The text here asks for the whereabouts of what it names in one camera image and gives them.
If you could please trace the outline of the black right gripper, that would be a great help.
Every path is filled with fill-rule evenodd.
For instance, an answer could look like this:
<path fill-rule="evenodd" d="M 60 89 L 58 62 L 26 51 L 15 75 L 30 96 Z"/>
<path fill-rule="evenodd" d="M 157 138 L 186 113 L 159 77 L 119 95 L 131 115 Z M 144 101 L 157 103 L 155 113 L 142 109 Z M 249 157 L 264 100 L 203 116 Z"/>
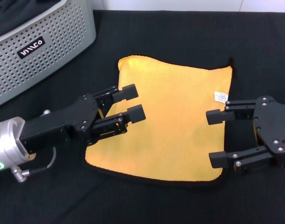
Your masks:
<path fill-rule="evenodd" d="M 275 164 L 285 167 L 285 104 L 271 96 L 254 100 L 231 100 L 224 110 L 206 112 L 209 125 L 231 120 L 253 120 L 256 142 L 254 147 L 237 152 L 209 153 L 213 168 L 233 168 L 237 175 L 246 175 Z"/>

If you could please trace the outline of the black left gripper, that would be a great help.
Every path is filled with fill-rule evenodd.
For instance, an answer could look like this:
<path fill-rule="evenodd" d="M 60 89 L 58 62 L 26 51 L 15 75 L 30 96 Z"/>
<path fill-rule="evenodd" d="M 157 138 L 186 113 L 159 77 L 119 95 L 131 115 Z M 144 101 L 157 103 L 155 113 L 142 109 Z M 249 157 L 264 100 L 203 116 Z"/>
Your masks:
<path fill-rule="evenodd" d="M 129 122 L 134 124 L 146 119 L 142 105 L 96 119 L 105 117 L 113 104 L 137 97 L 135 84 L 124 86 L 121 90 L 112 86 L 93 95 L 85 94 L 63 109 L 27 120 L 20 142 L 29 154 L 34 154 L 78 136 L 86 140 L 88 132 L 87 146 L 126 133 Z"/>

